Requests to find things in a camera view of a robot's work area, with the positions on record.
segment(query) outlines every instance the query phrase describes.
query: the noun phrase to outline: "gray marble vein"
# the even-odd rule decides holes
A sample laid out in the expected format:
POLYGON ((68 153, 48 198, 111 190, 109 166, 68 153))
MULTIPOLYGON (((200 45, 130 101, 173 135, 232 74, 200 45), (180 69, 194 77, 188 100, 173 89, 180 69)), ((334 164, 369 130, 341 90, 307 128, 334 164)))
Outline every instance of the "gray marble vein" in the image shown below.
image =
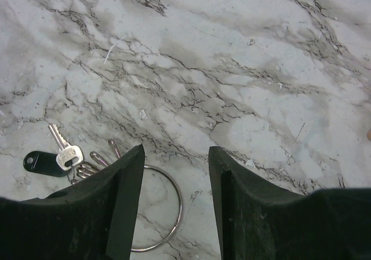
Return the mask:
MULTIPOLYGON (((67 178, 26 173, 57 152, 48 122, 86 157, 142 143, 185 202, 174 238, 132 259, 220 259, 210 146, 301 194, 367 187, 371 0, 0 0, 1 195, 45 197, 67 178)), ((177 215, 146 171, 134 245, 177 215)))

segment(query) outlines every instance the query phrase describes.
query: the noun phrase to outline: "marble countertop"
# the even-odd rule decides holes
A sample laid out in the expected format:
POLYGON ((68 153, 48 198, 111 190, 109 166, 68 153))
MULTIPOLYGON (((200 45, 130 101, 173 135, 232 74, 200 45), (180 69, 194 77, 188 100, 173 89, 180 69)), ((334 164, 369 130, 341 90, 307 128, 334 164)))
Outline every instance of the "marble countertop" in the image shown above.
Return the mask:
MULTIPOLYGON (((207 155, 301 194, 371 184, 371 0, 0 0, 0 195, 67 187, 27 173, 57 152, 48 123, 85 155, 142 143, 171 174, 184 219, 132 259, 220 259, 207 155)), ((145 171, 135 245, 177 214, 169 182, 145 171)))

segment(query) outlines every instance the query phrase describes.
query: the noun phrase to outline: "bunch of keys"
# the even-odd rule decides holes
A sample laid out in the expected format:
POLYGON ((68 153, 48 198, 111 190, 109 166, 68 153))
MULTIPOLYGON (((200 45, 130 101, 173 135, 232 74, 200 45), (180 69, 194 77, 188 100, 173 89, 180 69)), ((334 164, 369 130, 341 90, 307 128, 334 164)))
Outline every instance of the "bunch of keys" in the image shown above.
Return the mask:
POLYGON ((59 153, 56 157, 59 167, 62 170, 68 171, 73 166, 80 164, 83 161, 83 154, 80 147, 70 145, 60 134, 57 125, 49 124, 48 128, 59 147, 59 153))

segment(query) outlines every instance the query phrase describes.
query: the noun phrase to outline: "key fob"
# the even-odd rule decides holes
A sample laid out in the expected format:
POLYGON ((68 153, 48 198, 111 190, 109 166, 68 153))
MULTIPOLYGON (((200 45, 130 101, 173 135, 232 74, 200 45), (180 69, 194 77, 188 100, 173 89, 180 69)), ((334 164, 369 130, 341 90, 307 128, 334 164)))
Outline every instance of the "key fob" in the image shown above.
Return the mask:
POLYGON ((32 151, 25 156, 23 160, 23 167, 28 172, 53 176, 63 177, 70 173, 69 170, 62 170, 57 161, 57 154, 45 153, 44 151, 32 151))

